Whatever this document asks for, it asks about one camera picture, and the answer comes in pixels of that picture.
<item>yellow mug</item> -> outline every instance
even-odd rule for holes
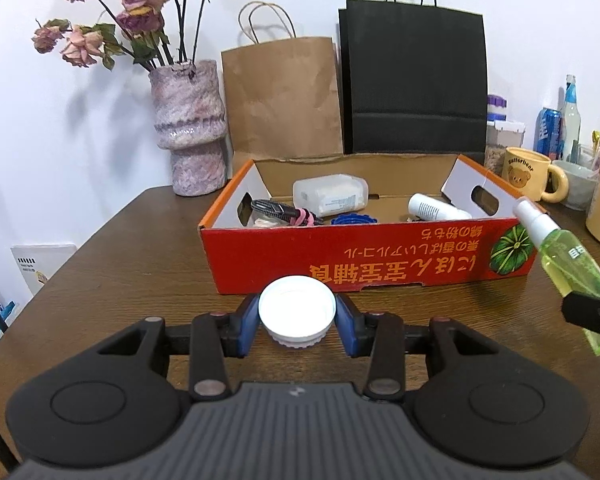
[[[545,191],[550,173],[554,176],[554,186],[557,185],[553,193]],[[569,193],[569,181],[564,171],[552,165],[548,156],[525,148],[507,148],[502,177],[534,202],[561,202]]]

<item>dark wood tabletop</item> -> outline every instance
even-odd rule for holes
[[[220,296],[208,270],[197,225],[215,195],[181,198],[169,187],[149,189],[113,217],[71,257],[27,305],[0,341],[0,430],[4,407],[29,378],[145,316],[184,324],[199,313],[234,310],[239,296]],[[584,214],[551,206],[600,264],[600,244]],[[579,328],[560,314],[560,295],[536,261],[528,276],[423,288],[368,288],[352,294],[360,310],[385,310],[405,322],[453,317],[576,384],[590,407],[590,425],[576,466],[600,480],[600,358]],[[274,343],[262,329],[250,355],[228,360],[241,380],[353,381],[362,384],[368,358],[344,355],[335,330],[304,351]],[[170,381],[187,387],[187,362],[174,358]],[[408,386],[426,379],[424,360],[407,358]],[[0,467],[0,478],[4,475]]]

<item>red box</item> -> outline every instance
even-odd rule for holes
[[[256,228],[250,201],[291,202],[293,182],[347,173],[369,184],[361,211],[378,224]],[[416,192],[446,197],[472,220],[407,222]],[[512,208],[511,184],[460,155],[345,155],[247,162],[199,225],[221,294],[260,292],[304,274],[335,292],[370,285],[446,285],[527,274],[536,252]]]

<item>white bottle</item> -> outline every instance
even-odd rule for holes
[[[462,209],[422,193],[409,200],[409,213],[423,220],[469,220],[472,216]]]
[[[580,113],[576,103],[576,83],[568,85],[564,95],[564,107],[562,108],[562,150],[560,160],[578,163],[578,151],[580,145]]]
[[[296,180],[293,194],[295,207],[330,216],[365,208],[369,186],[363,178],[339,173]]]

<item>vase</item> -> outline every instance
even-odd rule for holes
[[[173,192],[199,196],[226,183],[227,133],[214,60],[161,66],[149,73],[158,147],[171,152]]]

